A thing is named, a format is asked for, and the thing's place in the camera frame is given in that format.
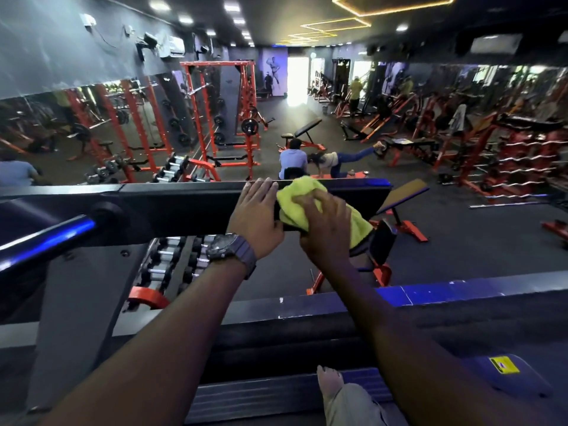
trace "man in blue shirt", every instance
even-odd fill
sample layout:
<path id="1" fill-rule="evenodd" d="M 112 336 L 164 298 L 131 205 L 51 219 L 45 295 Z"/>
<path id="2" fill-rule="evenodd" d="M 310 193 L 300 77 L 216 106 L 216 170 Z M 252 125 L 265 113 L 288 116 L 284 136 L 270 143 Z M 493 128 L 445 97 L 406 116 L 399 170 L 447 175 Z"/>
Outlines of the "man in blue shirt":
<path id="1" fill-rule="evenodd" d="M 0 150 L 0 187 L 28 187 L 32 185 L 32 181 L 37 185 L 46 184 L 30 163 L 16 158 L 14 152 Z"/>
<path id="2" fill-rule="evenodd" d="M 288 143 L 288 149 L 280 153 L 280 165 L 282 166 L 282 170 L 278 174 L 280 179 L 285 179 L 284 171 L 289 167 L 298 167 L 305 174 L 308 173 L 308 156 L 300 149 L 301 146 L 302 141 L 300 139 L 292 139 Z"/>

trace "left hand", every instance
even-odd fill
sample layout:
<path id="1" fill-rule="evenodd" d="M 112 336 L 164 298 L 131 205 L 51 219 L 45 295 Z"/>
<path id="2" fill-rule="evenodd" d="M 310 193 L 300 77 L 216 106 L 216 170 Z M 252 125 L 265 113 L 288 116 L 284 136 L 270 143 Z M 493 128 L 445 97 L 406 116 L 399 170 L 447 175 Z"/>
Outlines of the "left hand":
<path id="1" fill-rule="evenodd" d="M 274 221 L 274 204 L 278 183 L 259 178 L 247 182 L 229 220 L 227 233 L 243 236 L 260 260 L 270 254 L 284 240 L 283 224 Z"/>

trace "bare foot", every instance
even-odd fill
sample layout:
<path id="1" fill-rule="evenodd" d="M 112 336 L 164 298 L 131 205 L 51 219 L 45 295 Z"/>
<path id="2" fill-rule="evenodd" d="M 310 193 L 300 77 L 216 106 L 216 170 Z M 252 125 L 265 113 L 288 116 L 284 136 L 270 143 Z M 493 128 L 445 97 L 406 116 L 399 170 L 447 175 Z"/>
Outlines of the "bare foot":
<path id="1" fill-rule="evenodd" d="M 330 401 L 344 385 L 343 376 L 330 367 L 317 367 L 317 382 L 322 391 L 324 401 Z"/>

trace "ceiling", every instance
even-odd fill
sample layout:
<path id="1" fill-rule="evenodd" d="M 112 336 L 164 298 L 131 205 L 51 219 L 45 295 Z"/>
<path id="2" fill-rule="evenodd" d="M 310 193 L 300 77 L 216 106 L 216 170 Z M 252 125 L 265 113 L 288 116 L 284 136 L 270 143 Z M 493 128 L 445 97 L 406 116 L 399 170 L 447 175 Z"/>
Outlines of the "ceiling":
<path id="1" fill-rule="evenodd" d="M 400 36 L 396 28 L 401 24 L 408 25 L 406 34 L 427 38 L 446 30 L 568 12 L 567 0 L 163 0 L 171 7 L 169 12 L 153 10 L 149 0 L 116 1 L 174 24 L 179 24 L 179 14 L 188 14 L 194 24 L 185 26 L 187 30 L 214 29 L 221 43 L 238 46 L 247 44 L 240 33 L 243 28 L 257 46 L 325 46 L 387 42 Z M 225 1 L 238 2 L 241 13 L 231 14 L 244 18 L 246 25 L 233 23 Z M 421 8 L 427 5 L 434 7 Z M 414 9 L 399 11 L 408 7 Z"/>

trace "blue jeans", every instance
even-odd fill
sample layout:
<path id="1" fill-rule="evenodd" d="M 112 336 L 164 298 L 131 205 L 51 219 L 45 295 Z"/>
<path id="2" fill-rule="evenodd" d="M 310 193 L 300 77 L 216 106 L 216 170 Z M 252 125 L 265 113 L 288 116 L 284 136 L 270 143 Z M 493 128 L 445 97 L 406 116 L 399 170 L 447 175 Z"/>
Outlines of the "blue jeans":
<path id="1" fill-rule="evenodd" d="M 346 154 L 344 152 L 337 153 L 337 165 L 333 166 L 330 171 L 330 175 L 332 178 L 346 178 L 347 172 L 341 172 L 341 163 L 353 163 L 355 161 L 359 161 L 366 156 L 371 155 L 374 152 L 374 148 L 371 146 L 370 148 L 364 149 L 363 151 L 358 152 L 357 154 Z"/>

